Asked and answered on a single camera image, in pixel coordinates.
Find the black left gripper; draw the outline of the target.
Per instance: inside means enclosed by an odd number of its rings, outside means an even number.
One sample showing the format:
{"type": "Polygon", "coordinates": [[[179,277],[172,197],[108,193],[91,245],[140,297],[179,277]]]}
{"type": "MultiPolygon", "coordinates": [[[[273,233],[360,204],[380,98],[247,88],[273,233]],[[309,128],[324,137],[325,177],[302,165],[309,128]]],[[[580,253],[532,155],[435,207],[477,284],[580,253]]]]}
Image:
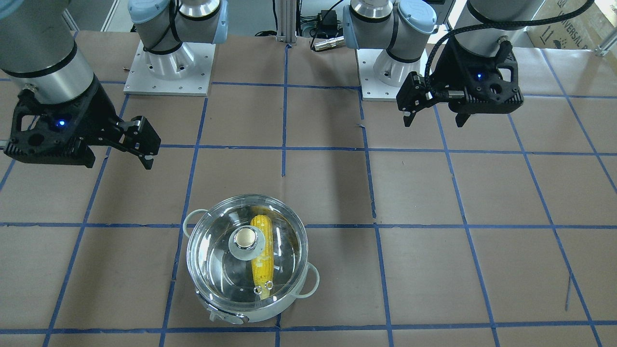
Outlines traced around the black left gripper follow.
{"type": "MultiPolygon", "coordinates": [[[[399,111],[403,112],[403,123],[410,127],[418,112],[438,103],[463,103],[466,99],[464,90],[451,89],[449,86],[429,86],[430,75],[423,77],[418,72],[410,72],[405,78],[396,96],[399,111]]],[[[473,113],[457,113],[456,126],[461,128],[473,113]]]]}

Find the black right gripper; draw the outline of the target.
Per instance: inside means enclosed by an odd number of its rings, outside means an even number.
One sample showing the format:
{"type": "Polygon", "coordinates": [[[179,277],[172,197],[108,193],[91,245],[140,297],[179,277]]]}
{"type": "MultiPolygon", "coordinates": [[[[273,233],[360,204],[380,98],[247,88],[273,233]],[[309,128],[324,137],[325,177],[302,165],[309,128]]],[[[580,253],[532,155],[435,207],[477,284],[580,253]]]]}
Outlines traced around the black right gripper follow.
{"type": "Polygon", "coordinates": [[[130,121],[88,116],[82,120],[82,136],[88,147],[114,147],[137,156],[145,169],[152,169],[161,138],[145,116],[130,121]]]}

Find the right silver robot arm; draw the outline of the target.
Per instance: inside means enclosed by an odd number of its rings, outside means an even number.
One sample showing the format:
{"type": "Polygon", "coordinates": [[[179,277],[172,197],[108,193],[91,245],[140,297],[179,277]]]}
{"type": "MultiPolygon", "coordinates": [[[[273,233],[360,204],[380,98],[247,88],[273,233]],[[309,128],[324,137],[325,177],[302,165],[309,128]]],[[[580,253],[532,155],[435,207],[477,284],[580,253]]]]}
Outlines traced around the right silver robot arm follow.
{"type": "MultiPolygon", "coordinates": [[[[93,167],[92,146],[152,168],[161,139],[145,116],[123,120],[64,23],[68,0],[1,2],[1,69],[20,92],[4,154],[25,164],[93,167]]],[[[140,36],[125,92],[205,96],[226,0],[131,0],[140,36]]]]}

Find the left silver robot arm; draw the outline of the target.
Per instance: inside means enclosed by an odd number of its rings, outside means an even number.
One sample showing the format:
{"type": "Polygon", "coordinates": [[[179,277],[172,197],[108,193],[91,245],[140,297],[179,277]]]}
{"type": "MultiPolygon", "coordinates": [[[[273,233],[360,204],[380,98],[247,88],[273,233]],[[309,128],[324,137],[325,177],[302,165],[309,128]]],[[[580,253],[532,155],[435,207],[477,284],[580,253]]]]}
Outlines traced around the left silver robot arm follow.
{"type": "MultiPolygon", "coordinates": [[[[426,72],[392,73],[377,69],[388,83],[398,86],[398,108],[410,127],[416,114],[438,103],[456,112],[463,127],[474,114],[508,114],[524,103],[518,63],[510,38],[527,26],[542,6],[541,0],[468,0],[458,29],[447,39],[434,68],[428,55],[426,72]]],[[[423,0],[352,0],[342,11],[346,46],[382,49],[388,62],[415,65],[438,24],[438,14],[423,0]]]]}

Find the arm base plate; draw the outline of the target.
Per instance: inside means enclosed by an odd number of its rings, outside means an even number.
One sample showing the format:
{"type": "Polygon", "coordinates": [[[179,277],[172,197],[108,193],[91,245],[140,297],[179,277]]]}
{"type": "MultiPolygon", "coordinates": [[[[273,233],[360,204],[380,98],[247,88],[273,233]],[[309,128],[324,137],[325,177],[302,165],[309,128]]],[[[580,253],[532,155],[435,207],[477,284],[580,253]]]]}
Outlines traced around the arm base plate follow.
{"type": "Polygon", "coordinates": [[[412,63],[395,61],[386,49],[358,49],[356,53],[364,101],[395,102],[408,73],[424,72],[428,59],[426,49],[412,63]]]}
{"type": "Polygon", "coordinates": [[[199,96],[209,92],[215,44],[184,42],[176,52],[148,53],[140,42],[123,91],[152,96],[199,96]]]}

